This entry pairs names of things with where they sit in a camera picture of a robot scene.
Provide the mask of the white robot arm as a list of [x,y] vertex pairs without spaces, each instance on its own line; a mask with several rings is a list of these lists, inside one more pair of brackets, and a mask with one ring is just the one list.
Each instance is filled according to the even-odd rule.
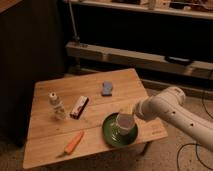
[[179,87],[168,87],[157,95],[123,107],[116,118],[116,126],[125,135],[135,126],[134,116],[144,121],[159,117],[213,152],[213,122],[185,109],[185,98],[184,91]]

